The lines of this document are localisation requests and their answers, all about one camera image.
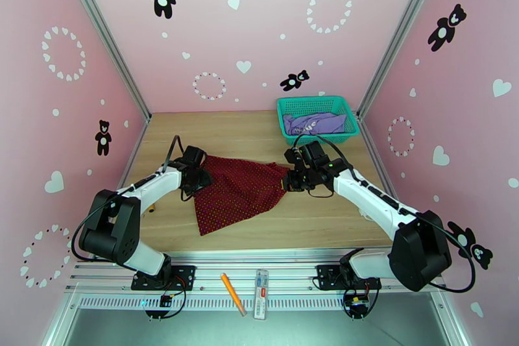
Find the red cloth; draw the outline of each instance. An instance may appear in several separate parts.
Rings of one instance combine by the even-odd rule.
[[[281,179],[287,167],[214,156],[203,166],[213,184],[193,197],[200,235],[267,212],[285,195]]]

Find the wooden surface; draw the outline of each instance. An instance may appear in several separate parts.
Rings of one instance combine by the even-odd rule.
[[[200,147],[208,154],[287,165],[288,148],[281,135],[276,112],[197,112],[154,114],[146,131],[127,184],[157,170],[173,136],[183,146]],[[361,136],[338,145],[369,181],[381,187]],[[333,149],[324,147],[331,159]],[[175,150],[173,158],[180,156]],[[327,195],[319,186],[315,195]],[[306,193],[287,193],[269,212],[200,236],[193,200],[182,202],[180,191],[156,203],[156,210],[141,219],[141,239],[159,251],[229,249],[294,249],[316,247],[386,246],[390,241],[372,221],[359,215],[346,199],[312,198]]]

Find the teal basket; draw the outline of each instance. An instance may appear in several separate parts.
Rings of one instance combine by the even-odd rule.
[[[344,121],[344,133],[342,134],[320,134],[323,138],[332,143],[343,143],[351,136],[359,134],[359,126],[355,117],[342,97],[294,97],[294,98],[279,98],[278,99],[278,119],[280,122],[281,132],[287,143],[293,145],[297,139],[297,135],[287,135],[285,125],[283,123],[283,116],[289,114],[294,117],[308,116],[316,113],[333,113],[346,114]],[[320,141],[316,136],[303,135],[297,141],[298,144],[305,145],[310,142]]]

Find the pencil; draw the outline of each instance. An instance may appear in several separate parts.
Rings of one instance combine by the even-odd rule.
[[[243,317],[245,317],[245,315],[247,314],[247,311],[245,310],[245,308],[241,304],[241,301],[239,300],[238,296],[236,295],[236,291],[234,291],[234,288],[232,287],[231,282],[229,281],[229,278],[227,277],[227,275],[225,275],[225,273],[222,273],[222,275],[220,277],[222,278],[223,284],[225,284],[225,288],[227,289],[227,291],[229,291],[229,294],[231,295],[232,300],[234,301],[239,312],[241,313],[241,315]]]

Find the pink wall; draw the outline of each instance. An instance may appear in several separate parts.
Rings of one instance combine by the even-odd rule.
[[[431,51],[457,3],[466,19]],[[488,270],[476,264],[475,288],[453,297],[474,345],[517,344],[518,20],[518,0],[426,0],[367,117],[399,198],[471,228],[493,252]],[[445,279],[463,287],[468,264],[452,251]]]
[[[273,109],[324,93],[355,109],[408,2],[176,0],[167,19],[153,0],[96,1],[152,112]],[[303,69],[309,80],[283,91]]]
[[[143,118],[79,0],[0,10],[0,343],[39,345],[73,265],[71,233],[95,193],[116,188]],[[100,119],[108,156],[97,155]]]

